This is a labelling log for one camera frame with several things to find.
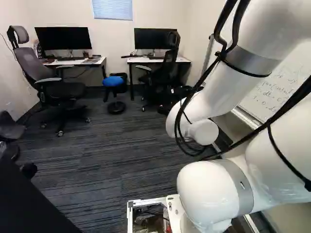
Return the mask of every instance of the office chair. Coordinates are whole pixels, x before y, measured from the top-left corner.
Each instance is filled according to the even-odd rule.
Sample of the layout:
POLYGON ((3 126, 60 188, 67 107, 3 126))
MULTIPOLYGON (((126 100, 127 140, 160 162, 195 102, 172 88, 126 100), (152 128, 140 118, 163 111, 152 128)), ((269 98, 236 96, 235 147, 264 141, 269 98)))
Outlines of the office chair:
POLYGON ((141 100, 148 101, 148 103, 141 109, 143 112, 147 106, 163 103, 166 98, 166 90, 170 86, 176 84, 176 78, 178 77, 173 71, 180 43, 180 35, 177 31, 169 33, 168 43, 172 49, 166 51, 164 60, 158 70, 153 72, 150 67, 142 65, 136 66, 136 68, 147 72, 146 75, 138 79, 140 82, 144 83, 144 90, 141 100))
POLYGON ((55 117, 42 121, 41 127, 45 128, 48 122, 59 119, 60 125, 56 133, 61 137, 64 134, 65 124, 70 118, 80 118, 89 123, 90 119, 84 117, 86 106, 75 105, 77 99, 84 96, 86 86, 83 83, 65 83, 61 78, 54 77, 53 70, 41 63, 32 48, 20 48, 18 44, 25 44, 29 41, 28 33, 22 26, 10 26, 7 35, 26 80, 38 91, 37 96, 40 99, 41 110, 51 106, 61 109, 61 112, 55 117))

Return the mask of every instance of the chair headrest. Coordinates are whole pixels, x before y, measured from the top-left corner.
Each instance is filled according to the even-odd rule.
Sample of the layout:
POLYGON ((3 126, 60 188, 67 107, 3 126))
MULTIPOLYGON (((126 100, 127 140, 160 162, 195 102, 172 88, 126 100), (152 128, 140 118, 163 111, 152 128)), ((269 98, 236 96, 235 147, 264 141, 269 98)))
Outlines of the chair headrest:
POLYGON ((11 31, 10 36, 15 37, 14 33, 16 33, 19 44, 25 44, 29 41, 28 32, 23 26, 10 26, 8 31, 11 31))
POLYGON ((177 31, 170 31, 168 36, 168 44, 172 49, 177 49, 180 43, 180 35, 177 31))

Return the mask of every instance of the computer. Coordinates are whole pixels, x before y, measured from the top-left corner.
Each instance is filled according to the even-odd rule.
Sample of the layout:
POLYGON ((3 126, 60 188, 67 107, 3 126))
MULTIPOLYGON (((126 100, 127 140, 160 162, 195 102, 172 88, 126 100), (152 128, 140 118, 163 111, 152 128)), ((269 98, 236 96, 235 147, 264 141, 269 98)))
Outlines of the computer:
POLYGON ((177 29, 134 28, 135 49, 137 50, 169 50, 170 32, 177 29))
POLYGON ((86 27, 36 27, 43 50, 90 50, 92 49, 86 27))

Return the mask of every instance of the mesh chair back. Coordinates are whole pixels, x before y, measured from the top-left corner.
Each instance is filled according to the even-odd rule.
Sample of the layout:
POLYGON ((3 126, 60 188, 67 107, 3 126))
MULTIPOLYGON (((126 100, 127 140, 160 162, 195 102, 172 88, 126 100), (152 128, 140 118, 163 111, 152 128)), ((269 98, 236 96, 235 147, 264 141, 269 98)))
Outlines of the mesh chair back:
POLYGON ((38 89, 38 86, 35 85, 36 81, 53 77, 53 71, 42 64, 32 48, 16 48, 14 53, 18 63, 25 72, 27 81, 33 88, 38 89))
POLYGON ((168 50, 165 53, 164 60, 157 76, 161 82, 169 82, 174 76, 174 67, 178 51, 176 49, 168 50))

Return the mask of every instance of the white desk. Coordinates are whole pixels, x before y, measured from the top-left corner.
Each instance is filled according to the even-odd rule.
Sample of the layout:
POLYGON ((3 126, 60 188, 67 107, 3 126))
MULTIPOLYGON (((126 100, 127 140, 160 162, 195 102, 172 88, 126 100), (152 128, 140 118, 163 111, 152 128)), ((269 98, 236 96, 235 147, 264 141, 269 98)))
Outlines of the white desk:
POLYGON ((83 64, 82 62, 87 60, 73 60, 73 61, 57 61, 55 60, 52 63, 44 63, 45 66, 101 66, 104 64, 104 61, 106 60, 106 57, 101 57, 101 59, 96 62, 96 63, 92 63, 92 64, 83 64))
MULTIPOLYGON (((133 75, 132 75, 132 68, 133 65, 148 65, 148 64, 154 64, 154 63, 162 63, 163 59, 149 59, 148 57, 129 57, 127 58, 127 63, 129 65, 130 69, 130 93, 131 93, 131 100, 134 100, 134 85, 133 85, 133 75)), ((190 68, 191 61, 188 60, 185 57, 177 57, 176 63, 178 65, 185 64, 189 65, 188 68, 190 68)), ((178 66, 178 75, 180 75, 180 66, 178 66)))
MULTIPOLYGON (((149 59, 148 57, 129 57, 127 58, 127 63, 161 63, 163 62, 163 59, 149 59)), ((177 63, 191 63, 190 60, 188 60, 185 57, 177 57, 176 59, 177 63)))
POLYGON ((43 63, 43 65, 47 67, 55 67, 60 68, 60 76, 63 77, 64 68, 69 67, 90 67, 90 68, 96 68, 99 67, 102 69, 103 77, 106 78, 106 70, 105 70, 105 61, 106 57, 101 57, 101 59, 96 63, 82 63, 83 61, 87 60, 73 60, 73 61, 53 61, 51 63, 43 63))

